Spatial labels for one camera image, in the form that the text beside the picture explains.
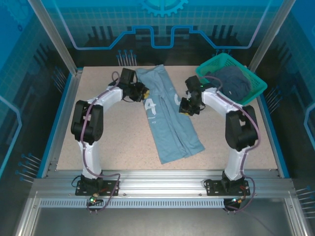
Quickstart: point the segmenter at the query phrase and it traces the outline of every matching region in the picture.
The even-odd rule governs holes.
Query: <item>plastic laundry basket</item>
[[[256,97],[258,97],[264,90],[267,88],[267,84],[237,60],[231,57],[229,54],[221,53],[210,60],[202,63],[199,67],[196,68],[196,73],[199,77],[206,75],[207,72],[215,72],[225,66],[235,65],[241,69],[244,76],[251,82],[251,91],[250,93],[241,101],[235,101],[239,104],[246,105]],[[203,84],[208,83],[209,81],[206,78],[200,80]]]

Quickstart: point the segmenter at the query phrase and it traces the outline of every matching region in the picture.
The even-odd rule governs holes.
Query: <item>gear logo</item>
[[[149,14],[164,17],[171,16],[172,13],[177,14],[177,10],[183,9],[185,3],[188,3],[188,0],[142,0],[140,4]]]
[[[0,0],[0,6],[6,7],[10,15],[19,24],[29,16],[29,6],[27,0]]]

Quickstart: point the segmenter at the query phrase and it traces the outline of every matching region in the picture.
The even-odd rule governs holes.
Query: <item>perforated rail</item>
[[[88,199],[42,199],[40,207],[85,208]],[[108,208],[223,208],[223,199],[112,199]]]

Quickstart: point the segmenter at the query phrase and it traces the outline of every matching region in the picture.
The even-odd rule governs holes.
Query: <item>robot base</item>
[[[102,178],[89,179],[81,175],[81,180],[77,182],[75,190],[76,196],[92,196],[98,193],[100,196],[110,196],[115,186],[116,180],[103,180]],[[119,182],[113,196],[118,196]]]
[[[204,181],[204,186],[207,196],[249,196],[251,194],[248,181],[244,178],[231,181],[224,171],[221,180],[207,179]]]

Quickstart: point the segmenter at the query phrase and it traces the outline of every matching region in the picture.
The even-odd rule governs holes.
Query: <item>speckled work surface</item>
[[[187,90],[184,83],[195,75],[196,66],[166,66],[180,97]],[[88,100],[100,94],[111,82],[111,74],[122,67],[84,67],[75,101]],[[255,108],[261,132],[260,146],[249,153],[246,168],[277,168],[257,101]],[[104,115],[104,133],[99,140],[101,166],[104,170],[215,170],[224,169],[229,155],[225,141],[225,121],[212,108],[206,107],[198,116],[191,117],[194,128],[205,150],[197,155],[162,165],[148,124],[143,103],[121,101]],[[70,132],[72,113],[63,141],[58,170],[81,170],[79,146]]]

